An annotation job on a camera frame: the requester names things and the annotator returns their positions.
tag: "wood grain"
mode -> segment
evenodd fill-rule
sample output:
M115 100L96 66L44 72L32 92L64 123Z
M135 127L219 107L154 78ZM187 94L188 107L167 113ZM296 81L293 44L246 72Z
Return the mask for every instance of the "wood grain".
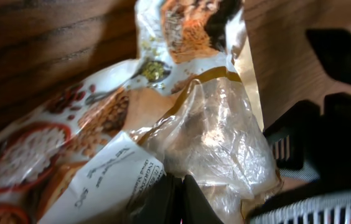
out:
M52 95L135 58L135 0L0 0L0 129Z
M299 100L322 105L327 94L351 93L325 74L305 37L307 28L340 25L338 17L322 18L351 9L351 0L246 0L245 7L265 127Z

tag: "clear plastic bag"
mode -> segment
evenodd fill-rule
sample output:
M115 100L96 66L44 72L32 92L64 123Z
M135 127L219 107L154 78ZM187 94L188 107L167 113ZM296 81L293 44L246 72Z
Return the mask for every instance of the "clear plastic bag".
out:
M272 152L239 76L225 67L192 80L140 143L167 173L193 175L225 223L240 221L241 199L279 184Z

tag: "plastic wrapper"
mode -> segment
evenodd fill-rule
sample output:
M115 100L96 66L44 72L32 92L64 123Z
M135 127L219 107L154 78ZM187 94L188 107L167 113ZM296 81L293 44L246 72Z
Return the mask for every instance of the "plastic wrapper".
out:
M239 76L225 68L193 79L141 144L166 172L193 175L224 223L240 222L241 199L279 184Z
M265 157L267 146L257 125L253 124L255 119L240 80L234 77L228 83L221 82L224 77L215 78L200 88L193 87L198 86L199 75L205 72L219 69L235 76L232 63L239 55L240 42L246 37L241 26L241 2L139 0L135 9L138 59L126 60L92 74L0 132L0 220L41 224L106 223L109 214L119 215L121 211L130 210L136 197L149 190L164 173L163 161L171 168L170 172L177 171L174 164L179 163L180 166L191 166L195 178L212 181L205 184L216 187L218 183L225 184L225 192L212 195L210 203L212 206L217 203L218 208L223 196L240 203L240 198L252 197L269 187L271 180L264 180L271 177L266 173L268 161L260 159ZM191 80L194 84L182 91ZM184 102L186 93L207 103L191 99L186 104L180 103ZM165 157L164 151L155 152L158 156L155 158L136 144L151 133L156 122L168 113L166 111L180 108L180 105L189 112L180 110L178 113L204 120L189 126L190 129L175 128L180 135L171 134L172 138L195 133L206 136L209 141L210 135L218 131L224 137L224 147L232 155L218 155L224 156L220 159L209 158L207 154L208 161L247 167L252 167L252 163L262 169L256 167L249 172L245 167L232 167L233 170L229 170L230 166L217 164L207 169L210 172L204 172L201 170L203 161L196 158L177 160L175 154ZM229 114L215 110L234 113L234 117L229 118ZM210 126L217 122L215 116L224 119L218 119L219 124L236 125L235 128L226 131L219 126L215 129ZM177 120L192 124L189 120ZM172 138L163 139L160 144L168 146L169 141L175 141ZM225 143L232 139L239 145ZM129 144L127 150L122 144ZM215 150L220 150L214 142L212 144ZM139 162L133 163L130 158ZM154 178L144 178L143 174L147 173L154 174ZM104 194L101 192L104 187L100 186L114 187L118 193L105 194L111 198L102 201L99 195ZM227 192L236 192L241 197L230 197ZM234 202L224 200L222 203ZM94 209L97 204L101 205L101 210ZM116 218L123 220L122 215Z

